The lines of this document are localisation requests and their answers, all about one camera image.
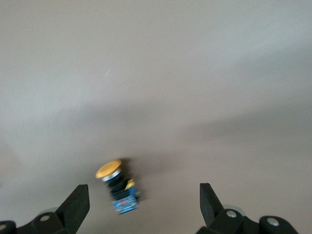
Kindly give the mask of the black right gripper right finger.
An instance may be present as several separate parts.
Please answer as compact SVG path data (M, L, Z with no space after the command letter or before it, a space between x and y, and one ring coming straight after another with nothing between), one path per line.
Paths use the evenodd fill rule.
M254 222L239 211L226 209L209 183L200 184L200 209L205 226L199 234L296 234L298 231L285 219L263 216Z

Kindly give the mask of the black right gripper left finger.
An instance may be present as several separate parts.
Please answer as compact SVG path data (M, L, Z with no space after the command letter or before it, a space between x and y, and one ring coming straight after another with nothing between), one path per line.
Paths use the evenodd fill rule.
M0 222L2 234L75 234L90 210L87 184L78 185L54 212L45 212L17 227L12 220Z

